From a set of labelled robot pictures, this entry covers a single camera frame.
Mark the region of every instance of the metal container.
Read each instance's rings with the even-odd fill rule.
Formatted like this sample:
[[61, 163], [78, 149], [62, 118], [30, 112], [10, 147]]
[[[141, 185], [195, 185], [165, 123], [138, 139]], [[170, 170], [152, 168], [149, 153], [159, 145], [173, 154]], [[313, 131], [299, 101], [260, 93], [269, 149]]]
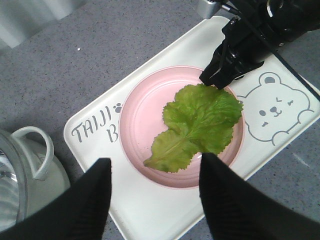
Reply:
[[[40, 134], [46, 144], [26, 138]], [[51, 138], [26, 126], [14, 133], [0, 130], [0, 232], [37, 212], [70, 187], [62, 164], [54, 156]]]

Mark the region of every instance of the pink plate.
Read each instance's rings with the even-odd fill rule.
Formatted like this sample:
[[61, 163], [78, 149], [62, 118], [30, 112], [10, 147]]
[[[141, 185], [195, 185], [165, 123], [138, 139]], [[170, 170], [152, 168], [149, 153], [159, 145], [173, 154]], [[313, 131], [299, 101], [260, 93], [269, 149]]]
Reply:
[[[184, 86], [202, 82], [202, 70], [190, 66], [167, 67], [144, 78], [129, 94], [123, 104], [119, 133], [123, 151], [132, 165], [148, 179], [172, 188], [192, 188], [199, 185], [201, 153], [197, 153], [185, 170], [163, 172], [144, 166], [151, 157], [154, 138], [168, 127], [163, 121], [163, 108], [172, 102]], [[230, 165], [242, 145], [245, 122], [243, 117], [233, 127], [231, 143], [218, 156]]]

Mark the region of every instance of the kettle handle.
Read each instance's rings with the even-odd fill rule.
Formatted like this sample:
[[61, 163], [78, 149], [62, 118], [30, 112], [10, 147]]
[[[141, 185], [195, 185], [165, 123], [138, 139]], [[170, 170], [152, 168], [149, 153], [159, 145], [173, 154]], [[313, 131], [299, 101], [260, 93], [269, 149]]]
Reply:
[[[51, 140], [51, 137], [48, 134], [46, 134], [42, 129], [35, 126], [22, 127], [17, 131], [15, 131], [14, 133], [12, 133], [11, 137], [21, 138], [26, 134], [32, 133], [32, 132], [40, 134], [43, 137], [46, 145], [46, 153], [45, 153], [44, 160], [38, 170], [35, 170], [33, 167], [31, 168], [32, 175], [33, 175], [33, 178], [36, 180], [45, 180], [47, 176], [48, 167], [54, 158], [54, 144]], [[32, 158], [29, 157], [30, 153], [26, 149], [24, 149], [23, 146], [22, 146], [22, 149], [24, 150], [25, 155], [28, 157], [29, 164], [32, 166], [33, 163], [30, 162]]]

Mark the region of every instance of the white tray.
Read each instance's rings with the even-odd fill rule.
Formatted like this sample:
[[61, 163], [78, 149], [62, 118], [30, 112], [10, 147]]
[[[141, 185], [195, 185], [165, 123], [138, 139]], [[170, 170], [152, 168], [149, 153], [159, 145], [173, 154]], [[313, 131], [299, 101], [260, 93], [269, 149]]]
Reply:
[[[111, 158], [109, 214], [126, 240], [178, 239], [203, 218], [204, 213], [199, 188], [162, 187], [132, 167], [119, 143], [121, 106], [133, 87], [156, 70], [178, 65], [206, 67], [224, 39], [221, 29], [227, 22], [228, 19], [219, 16], [202, 21], [75, 114], [64, 127], [64, 139], [83, 171], [98, 158]], [[232, 166], [244, 179], [252, 176], [320, 115], [320, 103], [273, 56], [263, 67], [230, 87], [244, 103], [245, 138]]]

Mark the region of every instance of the bear ear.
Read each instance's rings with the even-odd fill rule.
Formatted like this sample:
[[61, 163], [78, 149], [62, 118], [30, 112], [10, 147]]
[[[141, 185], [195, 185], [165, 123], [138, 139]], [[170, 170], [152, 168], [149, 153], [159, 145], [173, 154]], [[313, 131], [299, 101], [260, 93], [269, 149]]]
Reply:
[[260, 75], [259, 83], [261, 86], [266, 84], [281, 84], [281, 79], [274, 72], [265, 72]]

